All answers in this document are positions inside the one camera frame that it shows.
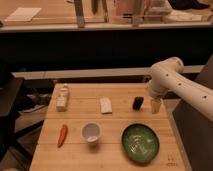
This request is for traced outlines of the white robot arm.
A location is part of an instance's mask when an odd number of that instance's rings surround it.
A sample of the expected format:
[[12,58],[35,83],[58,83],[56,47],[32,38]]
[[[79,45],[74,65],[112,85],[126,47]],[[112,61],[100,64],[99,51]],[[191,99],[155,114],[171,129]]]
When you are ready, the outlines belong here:
[[184,64],[178,57],[157,62],[150,67],[148,92],[153,99],[161,99],[168,90],[213,122],[213,90],[182,76]]

